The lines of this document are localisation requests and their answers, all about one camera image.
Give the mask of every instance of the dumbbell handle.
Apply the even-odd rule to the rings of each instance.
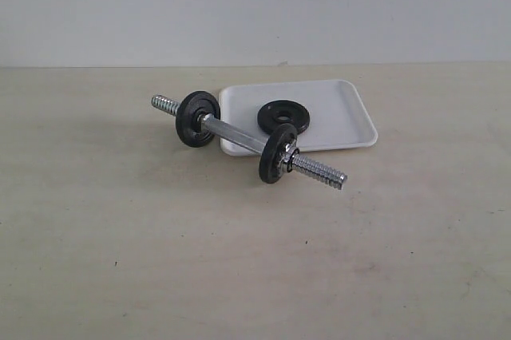
[[[167,114],[176,116],[180,102],[162,95],[155,95],[151,100],[151,105]],[[266,144],[266,142],[256,139],[245,131],[216,119],[212,114],[202,116],[200,118],[200,125],[201,128],[259,155],[263,152]],[[289,171],[292,169],[338,190],[342,188],[343,183],[347,180],[347,175],[344,172],[299,153],[292,156]]]

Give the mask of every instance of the dumbbell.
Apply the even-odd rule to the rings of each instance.
[[[259,177],[264,183],[277,182],[284,173],[296,170],[340,190],[347,180],[344,172],[328,167],[300,154],[296,147],[298,133],[291,124],[280,125],[266,142],[220,120],[220,105],[205,91],[195,91],[180,103],[155,95],[151,105],[176,117],[176,131],[190,147],[203,147],[217,135],[261,156]]]

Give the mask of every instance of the white wall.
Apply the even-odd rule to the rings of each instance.
[[[511,0],[0,0],[0,65],[511,59]]]

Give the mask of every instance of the threaded end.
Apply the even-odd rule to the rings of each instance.
[[[159,109],[167,114],[176,116],[180,103],[164,97],[163,95],[155,95],[151,99],[151,105],[153,105],[155,109]]]
[[[343,183],[348,178],[344,172],[300,154],[293,156],[291,166],[297,172],[307,175],[312,179],[316,179],[321,183],[328,184],[330,187],[338,190],[343,187]]]

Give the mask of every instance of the plastic tray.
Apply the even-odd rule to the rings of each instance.
[[[257,125],[257,113],[278,99],[299,102],[311,115],[309,128],[298,136],[302,152],[368,147],[378,139],[357,89],[344,80],[227,87],[219,95],[222,121],[266,141],[268,135]],[[220,147],[231,156],[255,155],[225,139],[220,140]]]

